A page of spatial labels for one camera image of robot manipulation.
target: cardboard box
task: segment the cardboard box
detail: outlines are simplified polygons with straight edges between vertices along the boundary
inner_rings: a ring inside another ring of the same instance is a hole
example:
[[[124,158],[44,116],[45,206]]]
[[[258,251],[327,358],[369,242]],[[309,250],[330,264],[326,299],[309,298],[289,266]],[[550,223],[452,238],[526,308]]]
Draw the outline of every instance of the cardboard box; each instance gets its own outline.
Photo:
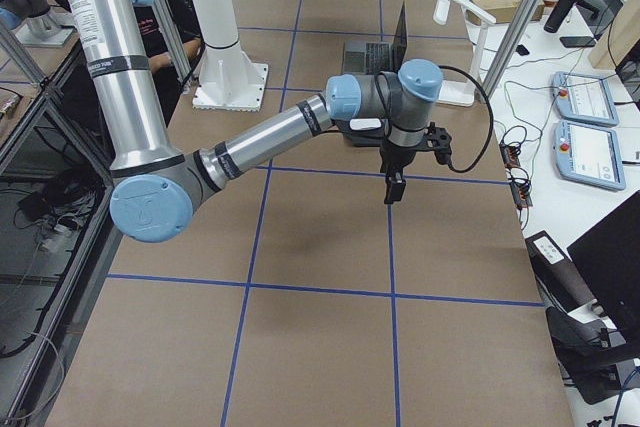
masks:
[[[516,13],[516,9],[521,0],[471,0],[478,7],[486,10],[488,13],[496,18],[498,24],[505,24],[511,22],[513,15]],[[533,12],[531,20],[540,20],[542,17],[542,11],[544,10],[544,3],[542,0],[536,6],[536,10]],[[469,22],[475,25],[480,25],[480,19],[474,13],[467,11],[467,19]]]

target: blue cable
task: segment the blue cable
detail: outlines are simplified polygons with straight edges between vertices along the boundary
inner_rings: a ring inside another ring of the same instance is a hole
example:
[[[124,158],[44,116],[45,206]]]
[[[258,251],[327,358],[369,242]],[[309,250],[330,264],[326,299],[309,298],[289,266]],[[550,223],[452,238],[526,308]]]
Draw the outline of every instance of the blue cable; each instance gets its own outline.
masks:
[[[616,408],[613,411],[613,417],[611,418],[611,427],[616,427],[616,419],[618,418],[618,412],[620,411],[620,404],[622,404],[622,396],[624,395],[625,390],[627,390],[627,385],[629,385],[629,382],[631,382],[631,379],[633,378],[634,375],[640,373],[640,367],[636,367],[635,369],[633,369],[629,375],[627,375],[627,378],[624,379],[624,382],[622,383],[622,388],[620,389],[620,394],[618,394],[618,401],[616,402]]]

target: black keyboard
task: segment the black keyboard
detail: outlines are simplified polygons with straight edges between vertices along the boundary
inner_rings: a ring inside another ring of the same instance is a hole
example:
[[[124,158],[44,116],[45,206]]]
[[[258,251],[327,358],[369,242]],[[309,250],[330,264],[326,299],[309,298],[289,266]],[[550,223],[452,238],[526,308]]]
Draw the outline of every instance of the black keyboard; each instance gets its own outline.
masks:
[[[389,44],[367,42],[366,74],[377,74],[381,70],[390,70]]]

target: person's arm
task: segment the person's arm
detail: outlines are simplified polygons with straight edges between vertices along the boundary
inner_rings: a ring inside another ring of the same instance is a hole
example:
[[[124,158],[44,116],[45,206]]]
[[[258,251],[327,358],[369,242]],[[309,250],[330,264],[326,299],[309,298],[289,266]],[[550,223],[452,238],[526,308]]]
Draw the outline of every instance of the person's arm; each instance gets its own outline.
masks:
[[[182,48],[184,49],[187,58],[189,60],[193,60],[196,58],[196,55],[198,55],[198,50],[200,49],[200,39],[189,40],[182,44]],[[154,75],[159,70],[171,67],[172,65],[173,62],[168,52],[154,55],[153,57],[149,58],[149,67],[151,68],[151,73]]]

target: white table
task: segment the white table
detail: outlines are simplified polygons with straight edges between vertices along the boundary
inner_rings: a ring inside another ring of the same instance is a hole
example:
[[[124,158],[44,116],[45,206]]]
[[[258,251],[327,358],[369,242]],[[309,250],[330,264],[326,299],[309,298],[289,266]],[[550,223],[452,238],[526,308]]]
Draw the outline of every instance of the white table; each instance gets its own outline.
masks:
[[[528,237],[541,230],[546,230],[564,249],[574,240],[589,230],[600,219],[620,205],[637,190],[640,190],[640,167],[624,168],[627,188],[621,192],[610,192],[597,187],[570,182],[560,177],[554,160],[553,131],[560,117],[552,106],[550,89],[530,90],[508,81],[519,82],[528,87],[547,87],[551,85],[553,74],[559,70],[572,71],[576,74],[594,74],[609,77],[608,82],[615,102],[631,100],[620,79],[612,70],[595,70],[587,59],[589,49],[566,49],[559,41],[561,36],[591,35],[589,27],[577,11],[573,9],[567,20],[563,22],[555,34],[543,29],[547,17],[539,22],[532,22],[527,27],[520,43],[530,55],[514,54],[505,71],[498,89],[491,98],[495,118],[507,128],[523,125],[513,116],[509,101],[504,92],[506,84],[515,113],[522,119],[542,128],[541,142],[527,143],[523,146],[520,162],[524,169],[533,175],[531,199],[533,207],[528,212],[529,218],[523,235]],[[476,42],[479,27],[467,22],[469,38]],[[481,75],[486,73],[495,55],[495,50],[507,30],[507,24],[489,28],[485,52],[483,54]],[[636,142],[640,148],[640,113],[634,104],[617,106],[620,117],[619,126],[615,127],[621,142],[625,145]],[[527,126],[528,138],[535,139],[539,132]],[[504,128],[496,123],[496,135],[500,139]],[[522,129],[512,132],[507,141],[521,140]],[[579,309],[575,317],[588,316],[586,309]],[[596,405],[586,404],[576,389],[567,389],[574,423],[576,427],[584,427],[593,420],[603,420],[611,415],[617,397],[607,399]],[[640,389],[625,393],[617,423],[640,424]],[[610,421],[603,421],[602,427],[609,427]]]

